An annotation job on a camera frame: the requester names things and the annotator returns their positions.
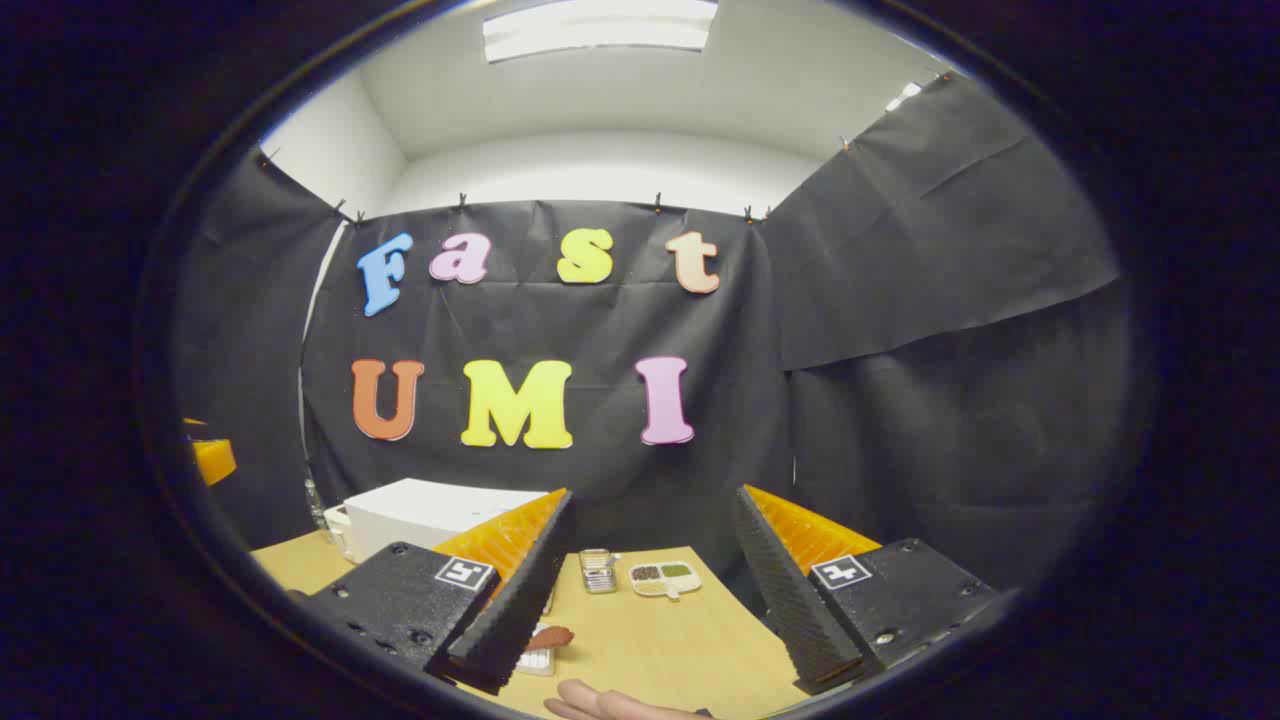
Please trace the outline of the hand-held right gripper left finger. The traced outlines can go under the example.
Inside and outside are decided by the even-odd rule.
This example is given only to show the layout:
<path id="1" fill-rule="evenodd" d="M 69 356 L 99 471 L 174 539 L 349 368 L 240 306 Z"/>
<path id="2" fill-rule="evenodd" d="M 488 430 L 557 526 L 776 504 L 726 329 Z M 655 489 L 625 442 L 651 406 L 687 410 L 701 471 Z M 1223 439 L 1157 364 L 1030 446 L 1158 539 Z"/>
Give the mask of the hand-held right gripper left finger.
<path id="1" fill-rule="evenodd" d="M 389 543 L 296 601 L 338 635 L 415 671 L 495 693 L 525 652 L 573 533 L 552 491 L 433 548 Z"/>

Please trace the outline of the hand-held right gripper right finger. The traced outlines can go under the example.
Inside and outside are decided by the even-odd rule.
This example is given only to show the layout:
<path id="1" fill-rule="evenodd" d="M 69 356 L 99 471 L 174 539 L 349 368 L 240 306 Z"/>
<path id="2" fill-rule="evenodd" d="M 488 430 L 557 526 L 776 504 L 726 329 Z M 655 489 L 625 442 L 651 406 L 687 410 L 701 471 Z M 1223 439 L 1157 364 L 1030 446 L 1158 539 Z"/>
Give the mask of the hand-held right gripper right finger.
<path id="1" fill-rule="evenodd" d="M 736 492 L 735 530 L 809 694 L 924 653 L 1001 597 L 922 539 L 881 544 L 754 486 Z"/>

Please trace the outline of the white microwave oven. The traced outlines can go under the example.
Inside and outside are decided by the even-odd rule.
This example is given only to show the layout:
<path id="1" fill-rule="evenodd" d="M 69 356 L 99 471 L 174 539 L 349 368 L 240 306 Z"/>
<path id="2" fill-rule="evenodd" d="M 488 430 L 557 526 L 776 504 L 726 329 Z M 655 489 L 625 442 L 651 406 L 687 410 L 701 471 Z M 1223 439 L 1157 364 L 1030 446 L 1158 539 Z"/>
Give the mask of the white microwave oven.
<path id="1" fill-rule="evenodd" d="M 362 562 L 396 542 L 433 548 L 545 495 L 403 478 L 353 495 L 324 518 L 338 550 Z"/>

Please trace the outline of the white divided grain dish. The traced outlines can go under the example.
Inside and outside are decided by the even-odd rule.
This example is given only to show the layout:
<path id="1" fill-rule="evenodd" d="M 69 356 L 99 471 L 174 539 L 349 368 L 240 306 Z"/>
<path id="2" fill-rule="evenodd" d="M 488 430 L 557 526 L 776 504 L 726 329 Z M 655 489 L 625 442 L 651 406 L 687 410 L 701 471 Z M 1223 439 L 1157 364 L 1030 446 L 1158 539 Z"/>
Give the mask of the white divided grain dish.
<path id="1" fill-rule="evenodd" d="M 701 578 L 684 561 L 645 562 L 627 573 L 630 585 L 641 597 L 678 600 L 701 588 Z"/>

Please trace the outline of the black backdrop cloth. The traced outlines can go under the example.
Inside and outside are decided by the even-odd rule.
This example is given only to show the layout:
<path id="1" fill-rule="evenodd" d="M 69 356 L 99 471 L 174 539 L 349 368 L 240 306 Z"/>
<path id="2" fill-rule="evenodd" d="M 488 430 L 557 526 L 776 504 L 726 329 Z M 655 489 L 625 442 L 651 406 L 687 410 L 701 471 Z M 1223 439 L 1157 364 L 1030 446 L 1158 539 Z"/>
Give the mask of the black backdrop cloth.
<path id="1" fill-rule="evenodd" d="M 403 479 L 573 495 L 579 544 L 689 546 L 755 589 L 735 491 L 1029 585 L 1114 484 L 1130 288 L 1059 159 L 946 74 L 760 224 L 513 201 L 342 229 L 244 161 L 172 311 L 179 414 L 259 548 Z"/>

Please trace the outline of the ceiling light panel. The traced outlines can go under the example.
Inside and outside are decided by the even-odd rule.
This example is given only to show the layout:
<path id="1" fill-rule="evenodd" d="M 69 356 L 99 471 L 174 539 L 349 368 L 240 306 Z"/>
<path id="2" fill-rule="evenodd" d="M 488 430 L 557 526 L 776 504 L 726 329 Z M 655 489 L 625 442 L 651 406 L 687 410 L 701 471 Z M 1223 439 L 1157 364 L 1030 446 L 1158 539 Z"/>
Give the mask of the ceiling light panel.
<path id="1" fill-rule="evenodd" d="M 658 47 L 700 53 L 716 0 L 554 0 L 483 22 L 489 63 L 595 47 Z"/>

